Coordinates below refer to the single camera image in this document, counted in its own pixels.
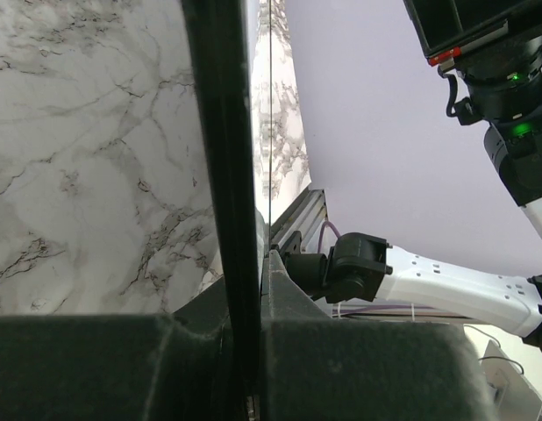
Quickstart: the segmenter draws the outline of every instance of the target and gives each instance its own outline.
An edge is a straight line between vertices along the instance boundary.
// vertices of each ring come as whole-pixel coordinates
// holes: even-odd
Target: wire
[[[337,238],[341,237],[341,234],[339,234],[339,231],[334,224],[332,224],[330,221],[324,221],[324,223],[322,224],[322,228],[320,229],[320,238],[317,241],[318,253],[322,251],[322,242],[324,241],[324,231],[326,226],[329,226],[332,229],[333,233],[337,236]]]
[[[443,79],[447,79],[450,87],[450,96],[448,98],[448,104],[446,105],[446,116],[456,117],[456,112],[453,110],[453,107],[456,104],[456,98],[458,97],[458,81],[456,80],[456,76],[444,73],[440,66],[439,76]]]
[[[489,356],[489,357],[481,357],[481,358],[478,358],[478,361],[483,361],[483,360],[505,360],[505,361],[508,361],[508,362],[512,362],[513,364],[517,364],[519,367],[520,367],[520,374],[521,375],[524,375],[524,367],[523,365],[518,362],[518,361],[515,361],[515,360],[512,360],[511,358],[505,358],[505,357],[499,357],[499,356]]]
[[[469,327],[470,329],[474,329],[475,331],[478,331],[479,333],[481,333],[482,335],[487,336],[488,338],[492,338],[495,341],[495,343],[497,344],[497,346],[499,346],[501,348],[501,342],[499,342],[495,336],[492,336],[489,333],[484,332],[482,329],[479,329],[479,328],[477,328],[475,326],[472,326],[472,325],[464,325],[464,327]]]

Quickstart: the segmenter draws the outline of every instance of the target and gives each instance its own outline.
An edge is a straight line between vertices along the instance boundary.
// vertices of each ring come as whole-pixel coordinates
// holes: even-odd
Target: black cable
[[[505,360],[505,361],[508,361],[508,362],[512,362],[513,364],[517,364],[520,367],[520,374],[524,375],[524,367],[523,367],[523,365],[520,362],[512,360],[510,358],[499,357],[499,356],[490,356],[490,357],[478,358],[478,361],[483,361],[483,360]]]
[[[477,327],[472,325],[464,325],[464,327],[469,327],[470,329],[474,329],[475,331],[478,331],[479,333],[487,336],[488,338],[492,338],[496,342],[497,346],[501,348],[501,342],[499,342],[495,336],[491,336],[489,333],[486,333],[482,329],[478,329]]]
[[[446,105],[446,115],[448,117],[456,117],[456,112],[453,110],[454,105],[456,104],[456,98],[458,97],[458,81],[456,80],[456,76],[444,73],[440,69],[440,66],[439,76],[443,79],[447,79],[450,87],[450,96],[448,98],[448,104]]]

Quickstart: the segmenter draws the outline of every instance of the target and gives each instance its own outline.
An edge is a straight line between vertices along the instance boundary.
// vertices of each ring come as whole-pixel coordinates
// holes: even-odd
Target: black vertical bar
[[[196,81],[234,348],[257,373],[260,296],[249,69],[241,0],[182,0]]]

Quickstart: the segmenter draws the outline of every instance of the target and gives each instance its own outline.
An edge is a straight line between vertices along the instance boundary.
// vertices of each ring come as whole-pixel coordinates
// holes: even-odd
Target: green led indicator
[[[528,123],[521,123],[513,129],[513,135],[516,137],[523,136],[524,134],[531,132],[532,127]]]

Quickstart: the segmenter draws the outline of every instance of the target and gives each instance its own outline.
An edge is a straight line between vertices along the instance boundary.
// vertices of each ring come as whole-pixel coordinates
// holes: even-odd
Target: red clip
[[[436,57],[432,57],[428,59],[427,61],[429,61],[429,64],[431,66],[437,66],[438,64],[443,63],[447,60],[453,59],[454,57],[458,57],[461,54],[462,54],[462,50],[460,50],[459,46],[456,46],[452,50],[448,50],[447,52],[439,54]]]

